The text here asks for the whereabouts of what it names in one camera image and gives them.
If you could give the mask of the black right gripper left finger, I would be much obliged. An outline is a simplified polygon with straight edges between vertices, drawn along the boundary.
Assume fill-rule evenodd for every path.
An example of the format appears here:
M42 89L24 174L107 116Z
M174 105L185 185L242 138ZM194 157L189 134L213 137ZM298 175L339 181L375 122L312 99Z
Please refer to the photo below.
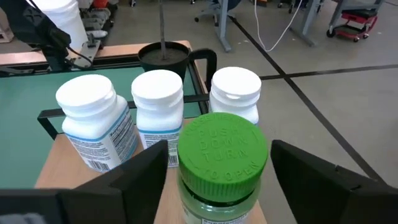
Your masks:
M73 190L61 191L61 222L153 223L168 160L168 143L161 140Z

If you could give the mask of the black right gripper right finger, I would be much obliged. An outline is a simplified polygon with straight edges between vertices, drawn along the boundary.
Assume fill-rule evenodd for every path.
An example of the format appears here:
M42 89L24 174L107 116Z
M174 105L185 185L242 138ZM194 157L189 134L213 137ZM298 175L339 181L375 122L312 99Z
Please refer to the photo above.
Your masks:
M396 188L282 140L271 160L297 223L397 224Z

